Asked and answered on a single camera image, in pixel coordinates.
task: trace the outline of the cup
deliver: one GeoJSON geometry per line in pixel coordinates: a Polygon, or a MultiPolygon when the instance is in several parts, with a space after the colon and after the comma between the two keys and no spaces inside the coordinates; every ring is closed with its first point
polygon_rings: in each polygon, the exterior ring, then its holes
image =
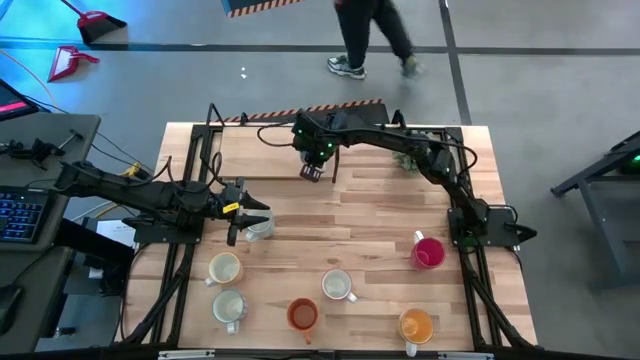
{"type": "Polygon", "coordinates": [[[209,263],[209,278],[204,283],[207,286],[231,284],[242,279],[244,271],[237,256],[230,252],[216,255],[209,263]]]}
{"type": "Polygon", "coordinates": [[[311,299],[296,299],[289,304],[287,321],[293,330],[304,335],[304,341],[309,345],[311,344],[311,329],[318,321],[318,307],[311,299]]]}
{"type": "Polygon", "coordinates": [[[330,299],[347,299],[352,303],[358,298],[351,292],[351,276],[342,269],[332,269],[324,273],[322,277],[322,291],[330,299]]]}
{"type": "Polygon", "coordinates": [[[406,342],[407,356],[414,357],[418,345],[426,343],[433,336],[433,322],[426,312],[410,309],[400,315],[398,332],[406,342]]]}
{"type": "Polygon", "coordinates": [[[247,215],[264,216],[269,218],[269,221],[249,226],[246,229],[245,237],[248,242],[256,242],[273,235],[276,224],[271,210],[249,210],[247,211],[247,215]]]}
{"type": "Polygon", "coordinates": [[[235,290],[225,290],[213,300],[213,316],[227,324],[227,334],[235,335],[240,330],[240,319],[247,315],[247,299],[235,290]]]}
{"type": "Polygon", "coordinates": [[[413,249],[409,262],[416,269],[434,269],[442,265],[445,250],[442,243],[434,238],[425,238],[422,232],[413,234],[413,249]]]}

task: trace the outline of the hazard tape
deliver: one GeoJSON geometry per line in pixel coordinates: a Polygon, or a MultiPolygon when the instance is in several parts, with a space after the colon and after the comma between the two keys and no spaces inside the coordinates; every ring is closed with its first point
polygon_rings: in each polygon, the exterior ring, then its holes
{"type": "MultiPolygon", "coordinates": [[[[343,109],[343,108],[374,105],[374,104],[381,104],[381,103],[382,103],[382,99],[369,99],[369,100],[360,100],[360,101],[349,101],[349,102],[342,103],[342,104],[310,106],[310,107],[306,108],[306,111],[307,112],[326,111],[326,110],[343,109]]],[[[249,119],[249,120],[260,120],[260,119],[273,118],[273,117],[277,117],[277,116],[288,116],[288,115],[295,114],[296,112],[298,112],[298,110],[299,109],[291,109],[291,110],[273,111],[273,112],[261,113],[261,114],[252,114],[252,115],[247,115],[247,119],[249,119]]],[[[240,121],[240,116],[230,117],[230,118],[224,119],[224,122],[239,122],[239,121],[240,121]]]]}
{"type": "Polygon", "coordinates": [[[265,11],[273,8],[277,8],[280,6],[290,5],[297,2],[301,2],[302,0],[267,0],[262,4],[246,6],[243,8],[235,9],[227,13],[227,16],[230,18],[253,14],[258,11],[265,11]]]}

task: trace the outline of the blue keyboard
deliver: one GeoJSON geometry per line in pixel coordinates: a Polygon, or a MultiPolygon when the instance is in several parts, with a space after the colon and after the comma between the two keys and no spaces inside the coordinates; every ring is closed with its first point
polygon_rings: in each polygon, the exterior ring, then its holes
{"type": "Polygon", "coordinates": [[[0,186],[0,242],[35,243],[51,197],[48,190],[0,186]]]}

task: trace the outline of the shoe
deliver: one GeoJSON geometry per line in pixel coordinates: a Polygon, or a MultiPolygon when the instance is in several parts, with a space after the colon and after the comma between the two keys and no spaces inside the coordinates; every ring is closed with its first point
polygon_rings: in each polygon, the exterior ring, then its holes
{"type": "Polygon", "coordinates": [[[415,55],[411,55],[405,62],[402,64],[402,76],[406,78],[413,78],[422,72],[422,67],[416,59],[415,55]]]}
{"type": "Polygon", "coordinates": [[[350,76],[353,79],[363,80],[367,76],[367,72],[364,70],[364,65],[357,69],[353,69],[349,65],[349,59],[346,56],[338,56],[329,58],[327,60],[329,71],[340,76],[350,76]]]}

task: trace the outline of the gray floor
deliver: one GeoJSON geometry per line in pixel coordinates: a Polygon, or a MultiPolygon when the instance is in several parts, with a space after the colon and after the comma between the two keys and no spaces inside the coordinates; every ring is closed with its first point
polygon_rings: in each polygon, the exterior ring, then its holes
{"type": "MultiPolygon", "coordinates": [[[[416,45],[445,45],[437,1],[396,2],[416,45]]],[[[129,21],[126,33],[112,34],[105,42],[342,45],[329,0],[306,0],[235,19],[224,15],[217,0],[184,0],[180,5],[157,0],[77,3],[129,21]]],[[[639,47],[638,4],[633,0],[449,1],[458,46],[520,48],[639,47]]],[[[77,41],[74,23],[74,14],[58,2],[20,0],[0,21],[0,36],[77,41]],[[42,11],[33,12],[34,7],[42,11]],[[24,14],[32,14],[30,26],[20,25],[24,14]]],[[[377,30],[371,42],[386,45],[377,30]]],[[[53,51],[8,51],[46,78],[53,51]]],[[[403,109],[411,123],[460,123],[446,54],[420,54],[427,73],[414,81],[399,76],[391,54],[371,54],[364,82],[332,77],[324,68],[329,54],[320,52],[95,51],[92,55],[101,63],[49,84],[50,89],[61,107],[99,114],[101,132],[149,165],[156,161],[164,124],[201,121],[210,101],[224,116],[236,116],[242,111],[380,97],[390,111],[403,109]]],[[[577,194],[559,200],[548,191],[638,130],[640,56],[465,55],[460,64],[471,120],[490,126],[506,197],[518,208],[521,222],[539,231],[523,246],[521,257],[540,344],[553,350],[640,357],[640,289],[602,294],[589,290],[588,284],[607,271],[599,239],[577,194]]],[[[28,74],[4,57],[0,57],[0,77],[23,93],[49,101],[28,74]]],[[[100,139],[97,144],[109,149],[100,139]]],[[[90,160],[105,170],[122,170],[95,152],[90,160]]],[[[74,200],[68,216],[100,202],[74,200]]],[[[67,309],[65,321],[80,323],[84,333],[42,343],[40,349],[108,342],[113,323],[105,319],[113,319],[117,301],[85,296],[73,301],[84,305],[67,309]],[[80,316],[92,312],[85,310],[89,308],[111,317],[80,316]]]]}

